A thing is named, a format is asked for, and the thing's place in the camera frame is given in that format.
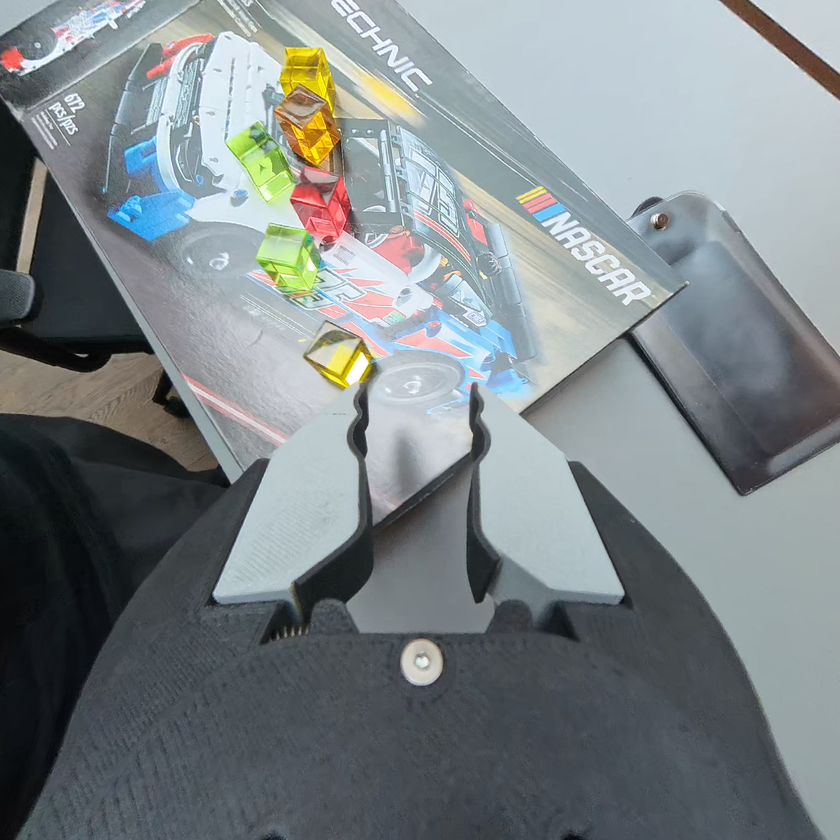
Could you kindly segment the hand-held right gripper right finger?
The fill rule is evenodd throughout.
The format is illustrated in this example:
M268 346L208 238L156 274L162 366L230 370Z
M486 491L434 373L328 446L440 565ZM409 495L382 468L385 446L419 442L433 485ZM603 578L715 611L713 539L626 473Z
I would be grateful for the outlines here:
M625 597L565 454L490 391L469 400L466 572L477 604L521 602L538 625L561 603Z

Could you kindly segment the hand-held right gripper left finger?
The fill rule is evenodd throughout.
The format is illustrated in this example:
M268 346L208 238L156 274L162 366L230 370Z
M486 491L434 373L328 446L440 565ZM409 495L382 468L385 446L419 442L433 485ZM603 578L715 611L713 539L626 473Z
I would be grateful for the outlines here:
M365 384L339 394L268 462L213 590L220 605L284 603L307 622L346 603L373 571Z

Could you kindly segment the yellow transparent cube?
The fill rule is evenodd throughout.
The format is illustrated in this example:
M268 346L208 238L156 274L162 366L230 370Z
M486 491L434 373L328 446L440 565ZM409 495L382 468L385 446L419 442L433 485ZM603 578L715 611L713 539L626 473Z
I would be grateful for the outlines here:
M374 357L362 338L330 320L321 324L302 357L343 390L368 382L375 369Z
M320 47L287 47L280 73L280 85L286 95L304 87L335 107L336 88L324 51Z

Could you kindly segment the person's black clothing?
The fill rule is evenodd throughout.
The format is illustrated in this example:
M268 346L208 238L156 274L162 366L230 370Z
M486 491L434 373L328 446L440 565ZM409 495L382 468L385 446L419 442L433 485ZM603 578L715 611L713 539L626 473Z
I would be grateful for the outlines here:
M228 487L69 417L1 419L1 829L32 809L104 641Z

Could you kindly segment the green transparent cube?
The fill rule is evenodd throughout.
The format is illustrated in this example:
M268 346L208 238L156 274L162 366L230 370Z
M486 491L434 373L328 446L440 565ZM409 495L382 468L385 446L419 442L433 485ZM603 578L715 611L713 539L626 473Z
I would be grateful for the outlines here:
M282 224L267 226L255 259L275 286L291 295L310 292L321 265L318 247L309 231Z
M231 135L226 145L268 203L286 196L296 185L287 157L262 122Z

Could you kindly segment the toy car building set box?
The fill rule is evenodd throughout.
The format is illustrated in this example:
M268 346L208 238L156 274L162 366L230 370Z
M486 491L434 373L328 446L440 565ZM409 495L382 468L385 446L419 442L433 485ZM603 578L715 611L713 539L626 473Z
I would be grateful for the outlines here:
M301 222L228 147L260 123L299 177L288 48L332 72L352 206L296 294L256 255ZM2 99L230 476L337 396L321 326L363 340L375 522L467 455L472 385L522 411L684 285L396 2L54 2L2 32Z

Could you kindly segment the red transparent cube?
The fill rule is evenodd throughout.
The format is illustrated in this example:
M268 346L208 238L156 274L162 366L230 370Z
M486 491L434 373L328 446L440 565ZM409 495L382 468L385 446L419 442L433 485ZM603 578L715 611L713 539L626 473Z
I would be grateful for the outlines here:
M341 174L303 165L289 201L302 226L323 243L339 239L348 226L351 204Z

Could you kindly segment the black office chair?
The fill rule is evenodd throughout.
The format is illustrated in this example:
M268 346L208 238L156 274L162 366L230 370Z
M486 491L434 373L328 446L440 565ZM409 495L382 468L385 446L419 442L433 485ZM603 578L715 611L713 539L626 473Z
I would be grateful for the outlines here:
M88 373L154 350L21 124L1 106L1 348Z

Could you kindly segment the orange transparent cube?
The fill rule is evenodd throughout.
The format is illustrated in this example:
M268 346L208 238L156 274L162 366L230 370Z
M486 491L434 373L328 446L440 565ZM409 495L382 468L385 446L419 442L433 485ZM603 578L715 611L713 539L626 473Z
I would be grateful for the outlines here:
M310 165L323 164L340 142L329 102L303 85L275 106L274 116L291 150Z

